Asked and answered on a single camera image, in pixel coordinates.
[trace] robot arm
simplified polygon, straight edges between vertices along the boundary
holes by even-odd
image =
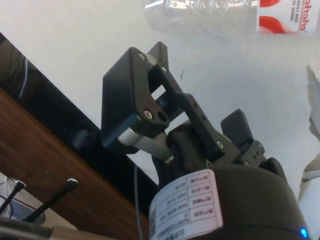
[[[165,93],[155,100],[151,94],[161,85]],[[189,121],[166,135],[165,129],[182,112]],[[280,163],[264,157],[265,149],[254,140],[244,113],[236,110],[221,127],[223,134],[193,96],[181,90],[161,42],[146,54],[130,48],[103,77],[102,144],[117,154],[151,154],[159,176],[160,191],[149,213],[150,239],[307,238]],[[202,174],[210,180],[203,182]],[[200,179],[200,188],[190,179]],[[196,191],[198,205],[192,198]],[[208,192],[212,209],[201,207],[210,198]],[[200,232],[199,223],[207,226]]]

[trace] white table surface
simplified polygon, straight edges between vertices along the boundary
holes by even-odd
[[[306,72],[320,58],[320,35],[154,31],[141,0],[0,0],[0,32],[98,127],[103,75],[129,47],[147,52],[162,41],[172,74],[213,126],[220,130],[224,117],[242,109],[295,194],[304,167],[320,151],[309,131]],[[130,157],[158,181],[149,156]]]

